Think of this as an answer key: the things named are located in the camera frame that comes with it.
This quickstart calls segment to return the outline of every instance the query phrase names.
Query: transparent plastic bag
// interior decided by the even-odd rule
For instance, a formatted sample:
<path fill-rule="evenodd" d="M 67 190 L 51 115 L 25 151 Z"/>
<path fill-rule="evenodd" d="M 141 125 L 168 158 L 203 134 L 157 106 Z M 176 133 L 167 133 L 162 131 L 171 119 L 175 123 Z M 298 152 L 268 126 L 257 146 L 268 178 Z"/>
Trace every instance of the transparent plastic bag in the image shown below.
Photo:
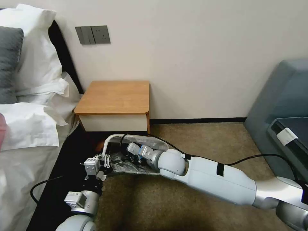
<path fill-rule="evenodd" d="M 120 143 L 123 134 L 111 135 L 108 137 L 104 144 L 104 150 L 107 149 L 109 142 L 111 143 Z M 125 135 L 122 140 L 122 143 L 131 143 L 136 142 L 142 145 L 147 145 L 153 149 L 167 150 L 169 145 L 155 137 L 148 136 L 139 136 L 139 135 Z M 144 174 L 144 175 L 159 175 L 154 169 L 150 166 L 145 165 L 135 165 L 130 162 L 125 156 L 120 152 L 110 153 L 111 166 L 114 174 L 118 173 L 129 173 L 129 174 Z"/>

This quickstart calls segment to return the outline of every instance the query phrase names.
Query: black cable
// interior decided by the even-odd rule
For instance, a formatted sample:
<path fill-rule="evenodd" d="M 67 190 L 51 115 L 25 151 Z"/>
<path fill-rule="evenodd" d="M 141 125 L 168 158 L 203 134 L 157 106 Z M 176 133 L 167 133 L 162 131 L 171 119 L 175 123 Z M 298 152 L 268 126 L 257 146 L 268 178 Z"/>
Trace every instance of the black cable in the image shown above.
<path fill-rule="evenodd" d="M 297 177 L 297 173 L 295 171 L 294 165 L 287 158 L 285 158 L 283 156 L 280 156 L 280 155 L 277 155 L 277 154 L 259 154 L 259 155 L 249 156 L 249 157 L 240 159 L 240 160 L 238 160 L 238 161 L 236 161 L 234 163 L 226 164 L 226 165 L 233 166 L 233 165 L 239 164 L 239 163 L 241 163 L 241 162 L 243 162 L 245 160 L 249 160 L 249 159 L 256 158 L 256 157 L 264 157 L 264 156 L 274 156 L 274 157 L 279 157 L 279 158 L 283 159 L 289 165 L 289 167 L 290 167 L 290 169 L 291 169 L 291 171 L 293 173 L 294 179 L 296 181 L 298 181 L 298 177 Z"/>
<path fill-rule="evenodd" d="M 156 139 L 159 139 L 159 140 L 161 140 L 161 141 L 163 141 L 163 142 L 169 144 L 171 147 L 173 147 L 174 149 L 178 150 L 179 152 L 181 152 L 181 153 L 183 153 L 183 154 L 185 154 L 185 155 L 188 155 L 188 156 L 192 156 L 192 157 L 193 157 L 193 155 L 189 155 L 189 154 L 187 154 L 187 153 L 181 151 L 180 149 L 178 149 L 178 148 L 177 148 L 176 146 L 174 146 L 173 144 L 170 144 L 168 141 L 166 141 L 166 140 L 164 140 L 164 139 L 162 139 L 162 138 L 160 138 L 160 137 L 158 137 L 158 136 L 155 136 L 155 135 L 152 135 L 152 134 L 149 134 L 149 133 L 148 133 L 148 136 L 152 136 L 152 137 L 154 137 L 154 138 L 156 138 Z"/>
<path fill-rule="evenodd" d="M 120 148 L 121 148 L 121 149 L 122 149 L 122 141 L 123 141 L 124 137 L 127 136 L 129 133 L 130 133 L 130 132 L 127 132 L 127 133 L 125 133 L 125 134 L 121 137 L 121 139 L 120 139 Z"/>
<path fill-rule="evenodd" d="M 38 200 L 35 198 L 35 196 L 33 195 L 33 190 L 34 190 L 37 186 L 39 186 L 39 185 L 41 185 L 41 184 L 44 184 L 44 183 L 47 183 L 48 181 L 52 181 L 52 180 L 59 179 L 59 178 L 61 178 L 61 177 L 63 177 L 63 176 L 58 176 L 58 177 L 55 177 L 55 178 L 51 178 L 51 179 L 48 179 L 48 180 L 44 180 L 44 181 L 39 182 L 39 183 L 37 183 L 36 185 L 34 185 L 34 186 L 32 187 L 32 189 L 30 190 L 30 196 L 32 197 L 32 199 L 34 200 L 34 202 L 37 203 L 37 204 L 39 204 L 39 201 L 38 201 Z"/>
<path fill-rule="evenodd" d="M 167 144 L 169 144 L 171 147 L 173 147 L 174 149 L 178 150 L 179 152 L 181 152 L 181 153 L 183 153 L 183 154 L 185 154 L 185 155 L 188 155 L 188 156 L 193 157 L 193 155 L 189 155 L 189 154 L 187 154 L 187 153 L 181 151 L 180 149 L 178 149 L 178 148 L 177 148 L 176 146 L 174 146 L 173 144 L 170 144 L 168 141 L 166 141 L 166 140 L 164 140 L 164 139 L 162 139 L 162 138 L 160 138 L 160 137 L 158 137 L 158 136 L 155 136 L 155 135 L 152 135 L 152 134 L 149 134 L 149 133 L 148 133 L 148 136 L 152 136 L 152 137 L 155 137 L 155 138 L 157 138 L 157 139 L 159 139 L 159 140 L 161 140 L 161 141 L 163 141 L 163 142 L 166 142 Z M 277 155 L 277 154 L 259 154 L 259 155 L 254 155 L 254 156 L 246 157 L 246 158 L 240 159 L 240 160 L 238 160 L 238 161 L 236 161 L 236 162 L 234 162 L 234 163 L 226 164 L 226 165 L 232 166 L 232 165 L 236 165 L 236 164 L 238 164 L 238 163 L 241 163 L 241 162 L 243 162 L 243 161 L 245 161 L 245 160 L 249 160 L 249 159 L 256 158 L 256 157 L 264 157 L 264 156 L 275 156 L 275 157 L 279 157 L 279 158 L 283 159 L 283 160 L 289 165 L 289 167 L 290 167 L 290 169 L 291 169 L 291 171 L 292 171 L 292 173 L 293 173 L 293 176 L 294 176 L 295 181 L 297 181 L 297 182 L 299 181 L 299 180 L 298 180 L 298 177 L 297 177 L 297 174 L 296 174 L 296 171 L 295 171 L 294 165 L 293 165 L 287 158 L 285 158 L 285 157 L 283 157 L 283 156 L 280 156 L 280 155 Z"/>

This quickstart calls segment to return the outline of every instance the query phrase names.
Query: carpet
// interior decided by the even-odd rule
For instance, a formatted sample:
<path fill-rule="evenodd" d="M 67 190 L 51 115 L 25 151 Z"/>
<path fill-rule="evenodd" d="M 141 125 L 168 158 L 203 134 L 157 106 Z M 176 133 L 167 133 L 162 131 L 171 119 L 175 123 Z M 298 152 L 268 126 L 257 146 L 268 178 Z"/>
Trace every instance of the carpet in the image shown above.
<path fill-rule="evenodd" d="M 221 163 L 259 154 L 242 123 L 160 124 L 154 135 L 192 155 Z M 236 165 L 254 180 L 273 177 L 263 158 Z M 110 230 L 290 230 L 274 210 L 237 206 L 161 176 L 107 178 L 95 220 Z"/>

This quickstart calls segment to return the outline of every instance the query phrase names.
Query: light switch panel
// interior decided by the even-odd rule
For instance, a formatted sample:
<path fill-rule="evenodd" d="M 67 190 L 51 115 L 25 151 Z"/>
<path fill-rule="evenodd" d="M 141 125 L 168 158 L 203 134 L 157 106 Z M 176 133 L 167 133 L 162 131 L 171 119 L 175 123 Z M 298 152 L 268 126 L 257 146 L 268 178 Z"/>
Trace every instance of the light switch panel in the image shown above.
<path fill-rule="evenodd" d="M 91 29 L 96 44 L 110 43 L 107 26 L 91 26 Z"/>
<path fill-rule="evenodd" d="M 95 44 L 91 27 L 75 27 L 80 44 Z"/>

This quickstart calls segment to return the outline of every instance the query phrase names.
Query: black baseboard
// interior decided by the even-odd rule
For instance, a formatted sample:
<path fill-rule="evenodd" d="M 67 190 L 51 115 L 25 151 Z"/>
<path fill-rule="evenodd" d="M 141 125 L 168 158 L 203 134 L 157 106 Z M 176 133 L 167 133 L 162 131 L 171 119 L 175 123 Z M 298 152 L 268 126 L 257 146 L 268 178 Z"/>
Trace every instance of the black baseboard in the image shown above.
<path fill-rule="evenodd" d="M 205 119 L 151 119 L 151 124 L 196 124 L 196 123 L 224 123 L 244 122 L 247 117 L 234 118 L 205 118 Z"/>

